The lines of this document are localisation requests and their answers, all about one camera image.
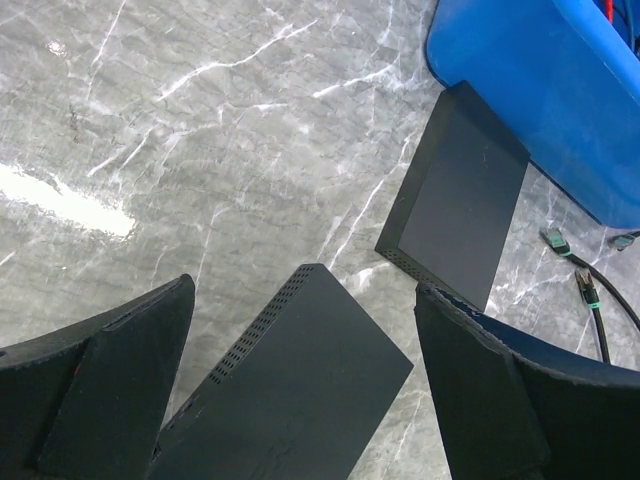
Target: black cable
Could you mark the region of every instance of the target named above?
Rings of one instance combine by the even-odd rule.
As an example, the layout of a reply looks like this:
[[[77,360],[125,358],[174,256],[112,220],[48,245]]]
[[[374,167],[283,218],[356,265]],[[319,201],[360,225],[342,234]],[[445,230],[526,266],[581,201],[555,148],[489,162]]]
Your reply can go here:
[[[632,12],[631,8],[629,8],[629,6],[625,4],[625,10],[627,8],[628,8],[629,12]],[[634,39],[633,38],[634,37],[633,24],[629,23],[629,18],[627,16],[627,14],[625,14],[625,12],[623,12],[622,9],[620,7],[618,7],[617,5],[613,6],[613,10],[618,15],[620,15],[620,18],[622,18],[622,21],[626,25],[626,27],[627,27],[627,29],[629,31],[629,42],[628,42],[629,43],[629,47],[631,48],[631,51],[637,55],[638,53],[640,53],[640,35],[638,35]],[[633,22],[633,13],[631,13],[631,21]]]
[[[584,260],[574,255],[573,253],[567,255],[566,258],[571,263],[573,263],[576,267],[586,268],[587,270],[589,270],[589,272],[591,272],[591,275],[593,275],[593,278],[598,280],[602,284],[602,286],[606,288],[607,291],[613,296],[613,298],[615,298],[618,301],[620,306],[624,309],[625,312],[627,312],[627,315],[629,315],[633,323],[635,323],[636,328],[640,332],[640,318],[638,318],[638,315],[636,314],[636,312],[633,311],[633,308],[631,308],[631,305],[629,305],[629,302],[627,302],[624,299],[622,294],[618,291],[616,287],[613,286],[613,284],[607,279],[607,277],[605,277],[602,273],[600,273],[600,271],[596,267],[585,262]]]
[[[579,268],[576,270],[576,282],[578,282],[578,289],[580,295],[585,303],[589,306],[593,312],[593,319],[596,324],[596,336],[598,337],[598,345],[600,347],[600,356],[604,363],[611,364],[611,358],[609,357],[609,346],[607,345],[607,335],[604,331],[604,324],[602,323],[602,316],[600,315],[600,297],[598,296],[598,290],[593,283],[593,275],[588,269]]]
[[[560,230],[558,230],[557,228],[541,229],[540,235],[555,253],[557,253],[561,257],[565,257],[576,267],[589,270],[591,275],[593,275],[593,277],[598,280],[604,286],[604,288],[607,289],[607,291],[613,296],[613,298],[617,300],[624,311],[627,312],[627,315],[629,315],[629,318],[631,318],[636,328],[640,332],[640,318],[638,318],[636,312],[633,311],[633,308],[631,308],[629,302],[624,299],[618,289],[614,287],[613,284],[607,279],[607,277],[600,273],[600,271],[596,267],[585,262],[577,255],[571,253],[571,247],[562,236],[562,233],[560,233]]]
[[[602,361],[611,365],[611,358],[609,357],[609,346],[607,345],[607,335],[604,333],[604,324],[602,323],[602,315],[600,315],[599,308],[591,309],[593,312],[593,319],[596,322],[596,333],[598,337],[598,344],[600,345],[600,355],[602,355]]]
[[[630,0],[624,0],[624,13],[627,19],[627,31],[629,32],[629,48],[632,52],[635,53],[636,48],[636,35],[634,33],[634,20],[633,20],[633,10],[631,8]]]

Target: red wire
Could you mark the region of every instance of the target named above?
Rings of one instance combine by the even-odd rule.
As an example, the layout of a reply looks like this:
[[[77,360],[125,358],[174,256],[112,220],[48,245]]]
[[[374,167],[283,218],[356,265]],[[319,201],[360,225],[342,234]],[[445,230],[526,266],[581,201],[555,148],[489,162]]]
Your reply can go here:
[[[609,19],[609,22],[613,24],[613,0],[605,1],[605,9],[606,9],[607,18]]]

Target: network cable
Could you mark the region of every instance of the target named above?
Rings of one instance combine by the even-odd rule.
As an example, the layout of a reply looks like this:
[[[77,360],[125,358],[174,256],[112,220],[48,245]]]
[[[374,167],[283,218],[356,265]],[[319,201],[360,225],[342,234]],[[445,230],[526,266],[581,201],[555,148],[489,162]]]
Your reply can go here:
[[[571,247],[569,246],[569,243],[562,236],[562,233],[560,233],[560,230],[558,230],[557,228],[541,229],[540,236],[556,254],[566,258],[579,269],[587,270],[593,276],[593,278],[598,280],[602,284],[602,286],[606,288],[607,291],[613,296],[613,298],[616,299],[616,301],[624,309],[624,311],[627,313],[629,318],[631,318],[631,321],[634,323],[634,325],[640,332],[640,318],[638,318],[638,315],[636,314],[636,312],[633,310],[631,305],[629,305],[629,302],[625,300],[625,298],[618,291],[618,289],[607,279],[607,277],[605,277],[602,273],[600,273],[600,271],[596,267],[585,262],[580,257],[578,257],[577,255],[571,252]],[[602,318],[600,316],[599,311],[597,313],[594,312],[594,318],[596,320],[596,328],[598,326],[598,323],[602,325]],[[600,334],[598,334],[598,336],[599,338],[603,339],[604,344],[606,346],[606,337],[604,336],[604,327],[602,327],[601,331],[603,334],[602,337],[600,337]]]
[[[621,252],[633,245],[633,242],[635,242],[636,238],[638,237],[640,237],[640,230],[637,232],[629,232],[622,235],[616,235],[615,237],[611,237],[608,242],[611,248],[615,248],[616,250]]]
[[[591,309],[593,314],[593,320],[596,324],[596,335],[598,337],[598,345],[600,347],[600,356],[604,363],[611,364],[611,357],[609,356],[609,346],[607,344],[607,335],[604,331],[604,323],[602,322],[602,315],[600,314],[600,298],[598,297],[598,291],[593,284],[591,278],[591,272],[586,269],[576,270],[576,281],[578,282],[578,288],[580,294],[584,299],[587,306]]]
[[[627,21],[627,31],[629,32],[629,47],[631,51],[637,53],[636,35],[634,33],[633,10],[631,9],[631,0],[624,0],[624,13]]]
[[[613,0],[605,0],[604,13],[607,16],[609,23],[613,24]]]

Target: black router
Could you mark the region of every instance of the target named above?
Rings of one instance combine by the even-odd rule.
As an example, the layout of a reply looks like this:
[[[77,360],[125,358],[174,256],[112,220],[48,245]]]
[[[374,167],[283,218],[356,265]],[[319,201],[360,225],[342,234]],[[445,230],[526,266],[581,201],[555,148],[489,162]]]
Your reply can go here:
[[[529,158],[468,83],[445,90],[376,252],[484,311]]]
[[[411,369],[302,265],[161,432],[149,478],[346,480]]]

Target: black box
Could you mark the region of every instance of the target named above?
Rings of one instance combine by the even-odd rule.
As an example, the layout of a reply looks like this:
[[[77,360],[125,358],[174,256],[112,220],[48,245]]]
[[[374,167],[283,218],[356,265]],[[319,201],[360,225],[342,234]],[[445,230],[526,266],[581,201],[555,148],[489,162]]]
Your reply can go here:
[[[302,265],[161,432],[150,480],[346,479],[412,365]]]
[[[529,157],[468,83],[442,92],[376,252],[484,311]]]

